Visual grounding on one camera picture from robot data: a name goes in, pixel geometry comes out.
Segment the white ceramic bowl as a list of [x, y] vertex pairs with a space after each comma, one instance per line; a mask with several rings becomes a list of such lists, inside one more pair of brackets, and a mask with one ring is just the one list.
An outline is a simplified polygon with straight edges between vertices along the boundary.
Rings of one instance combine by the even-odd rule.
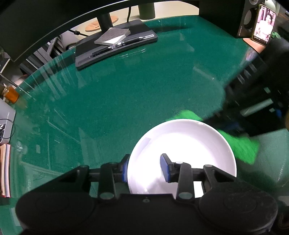
[[197, 120], [176, 119], [150, 129], [133, 148], [127, 169], [130, 193], [176, 194], [177, 183], [167, 183], [161, 170], [163, 153], [173, 163], [213, 165], [237, 175], [234, 153], [220, 132]]

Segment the green cleaning cloth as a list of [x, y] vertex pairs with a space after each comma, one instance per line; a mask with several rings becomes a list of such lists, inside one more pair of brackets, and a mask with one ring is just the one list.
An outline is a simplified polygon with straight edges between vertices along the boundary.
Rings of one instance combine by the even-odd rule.
[[[182, 110], [177, 115], [167, 119], [167, 121], [175, 119], [192, 119], [203, 122], [202, 118], [190, 110]], [[249, 165], [254, 164], [260, 146], [257, 140], [252, 140], [246, 136], [234, 137], [222, 130], [217, 131], [227, 140], [236, 159]]]

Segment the black speaker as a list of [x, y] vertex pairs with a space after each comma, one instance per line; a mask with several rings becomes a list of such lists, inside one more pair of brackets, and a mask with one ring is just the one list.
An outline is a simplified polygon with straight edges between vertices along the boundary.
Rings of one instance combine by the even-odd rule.
[[241, 1], [241, 18], [239, 20], [238, 38], [250, 38], [257, 18], [258, 7], [264, 1]]

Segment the smartphone with lit screen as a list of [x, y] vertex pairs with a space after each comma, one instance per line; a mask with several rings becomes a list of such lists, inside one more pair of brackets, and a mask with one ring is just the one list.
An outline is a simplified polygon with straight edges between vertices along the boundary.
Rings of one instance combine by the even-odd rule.
[[276, 13], [264, 4], [260, 4], [251, 39], [256, 43], [267, 46], [273, 32], [275, 20]]

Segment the stack of books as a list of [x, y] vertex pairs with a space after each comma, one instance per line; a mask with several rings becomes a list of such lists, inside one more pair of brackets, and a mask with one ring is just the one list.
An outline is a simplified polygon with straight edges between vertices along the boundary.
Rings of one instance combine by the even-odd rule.
[[11, 197], [9, 181], [11, 145], [1, 145], [1, 197]]

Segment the black pen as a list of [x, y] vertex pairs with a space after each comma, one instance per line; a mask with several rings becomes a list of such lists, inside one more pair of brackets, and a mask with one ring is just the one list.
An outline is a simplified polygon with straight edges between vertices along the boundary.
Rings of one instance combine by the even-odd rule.
[[129, 45], [129, 44], [140, 42], [140, 41], [142, 41], [144, 39], [145, 39], [145, 37], [136, 37], [136, 38], [133, 38], [133, 39], [121, 41], [121, 42], [115, 44], [115, 47], [119, 48], [119, 47], [122, 47], [122, 46], [126, 46], [126, 45]]
[[106, 47], [106, 48], [102, 48], [101, 50], [98, 50], [98, 51], [93, 52], [89, 57], [90, 57], [90, 58], [96, 57], [96, 56], [101, 55], [101, 54], [103, 54], [103, 53], [105, 53], [105, 52], [107, 52], [107, 51], [111, 51], [111, 50], [113, 50], [114, 48], [115, 48], [114, 46], [108, 46], [108, 47]]

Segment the amber glass jar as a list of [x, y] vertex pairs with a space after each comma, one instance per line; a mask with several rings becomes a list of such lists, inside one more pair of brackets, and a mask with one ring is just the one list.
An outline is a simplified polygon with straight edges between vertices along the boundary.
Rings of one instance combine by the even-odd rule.
[[16, 101], [18, 100], [18, 98], [20, 96], [18, 94], [18, 92], [11, 86], [6, 86], [3, 89], [2, 95], [4, 98], [6, 98], [12, 104], [16, 103]]

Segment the dark grey monitor base tray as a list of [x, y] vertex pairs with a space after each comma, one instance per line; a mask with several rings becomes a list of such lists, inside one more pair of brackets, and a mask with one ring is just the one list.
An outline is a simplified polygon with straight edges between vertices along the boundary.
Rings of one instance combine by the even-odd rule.
[[99, 32], [82, 39], [76, 46], [75, 66], [77, 70], [82, 70], [112, 55], [157, 40], [157, 34], [141, 20], [122, 23], [105, 33]]

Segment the grey notepad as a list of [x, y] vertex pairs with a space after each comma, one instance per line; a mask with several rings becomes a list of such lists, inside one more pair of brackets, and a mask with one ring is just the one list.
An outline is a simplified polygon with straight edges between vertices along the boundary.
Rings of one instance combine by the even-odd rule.
[[130, 35], [129, 29], [121, 29], [116, 27], [109, 28], [104, 34], [94, 41], [94, 44], [111, 46], [119, 43]]

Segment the dark green cylinder cup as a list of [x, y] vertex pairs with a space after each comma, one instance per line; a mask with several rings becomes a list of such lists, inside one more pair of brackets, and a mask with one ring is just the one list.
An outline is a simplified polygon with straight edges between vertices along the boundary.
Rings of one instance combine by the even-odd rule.
[[150, 20], [155, 18], [154, 3], [145, 3], [138, 5], [139, 16], [142, 20]]

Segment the round wooden coaster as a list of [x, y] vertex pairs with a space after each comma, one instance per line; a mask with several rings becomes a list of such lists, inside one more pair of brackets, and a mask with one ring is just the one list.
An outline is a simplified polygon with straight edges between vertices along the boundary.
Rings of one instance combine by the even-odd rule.
[[[115, 23], [118, 21], [118, 17], [115, 15], [111, 16], [111, 21], [112, 23]], [[98, 22], [98, 20], [95, 20], [91, 23], [89, 23], [86, 27], [85, 27], [85, 31], [86, 32], [94, 32], [100, 30], [100, 23]]]

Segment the black monitor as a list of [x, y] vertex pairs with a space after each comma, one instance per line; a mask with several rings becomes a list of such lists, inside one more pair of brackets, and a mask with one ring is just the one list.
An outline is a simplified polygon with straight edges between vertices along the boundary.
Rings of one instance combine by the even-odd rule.
[[49, 40], [92, 18], [112, 26], [109, 13], [144, 1], [1, 1], [1, 47], [21, 63]]

